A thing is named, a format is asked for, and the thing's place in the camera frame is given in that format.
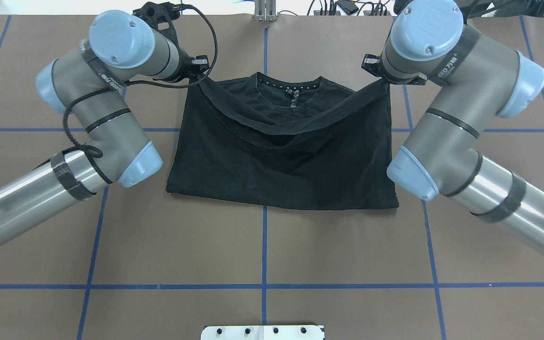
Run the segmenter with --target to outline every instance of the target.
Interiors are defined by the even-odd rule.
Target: gray metal bracket
[[[255,21],[276,21],[276,0],[255,0]]]

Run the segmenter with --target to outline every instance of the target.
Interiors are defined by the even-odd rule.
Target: black shirt
[[[188,89],[167,191],[289,209],[398,207],[389,86],[261,73]]]

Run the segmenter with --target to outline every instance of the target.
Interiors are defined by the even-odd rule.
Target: table surface
[[[0,187],[69,146],[33,79],[92,19],[0,16]],[[210,21],[214,80],[262,71],[354,90],[376,80],[360,62],[391,26],[389,17]],[[473,24],[544,67],[544,19]],[[175,25],[188,53],[212,56],[200,18]],[[391,87],[394,152],[437,92]],[[544,338],[544,257],[448,198],[423,203],[397,188],[398,209],[326,212],[167,194],[185,96],[144,85],[125,94],[164,159],[160,172],[110,185],[0,247],[0,340],[198,339],[207,325],[261,323],[321,324],[329,339]],[[493,121],[476,147],[544,190],[544,92]]]

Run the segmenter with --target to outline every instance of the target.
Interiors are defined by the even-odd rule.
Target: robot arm
[[[544,192],[473,149],[495,116],[517,115],[540,93],[542,67],[464,25],[452,0],[408,4],[374,64],[394,84],[442,86],[387,175],[422,200],[453,198],[544,254]]]
[[[57,153],[1,188],[0,245],[114,181],[131,187],[157,172],[162,166],[157,149],[117,90],[135,75],[179,81],[191,64],[177,40],[173,43],[140,18],[114,10],[98,15],[89,39],[45,67],[36,86],[60,113],[76,99],[102,91],[73,106],[89,135],[88,145],[102,156],[90,157],[87,149]]]

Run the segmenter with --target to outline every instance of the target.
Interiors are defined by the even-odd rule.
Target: light blue cap
[[[400,187],[424,201],[431,201],[440,190],[429,172],[410,150],[400,146],[398,154],[387,167],[387,176]]]
[[[148,142],[138,153],[129,166],[125,169],[119,183],[124,187],[131,187],[147,179],[155,172],[158,172],[162,166],[162,159],[152,141]]]
[[[56,60],[50,62],[49,65],[37,74],[37,77],[35,78],[35,88],[37,89],[37,93],[39,93],[41,100],[50,104],[50,107],[54,111],[64,113],[67,108],[60,101],[60,98],[58,98],[56,90],[54,89],[54,80],[52,80],[54,62],[56,62]]]
[[[520,56],[518,79],[516,80],[516,86],[513,88],[509,101],[497,113],[497,116],[501,118],[517,116],[536,98],[544,86],[544,69],[529,58],[526,58],[522,52],[516,52]]]
[[[134,68],[153,55],[155,35],[142,19],[114,9],[95,17],[89,28],[89,45],[106,64]]]
[[[463,15],[452,0],[417,0],[402,10],[390,32],[393,48],[414,61],[434,60],[451,51],[463,31]]]

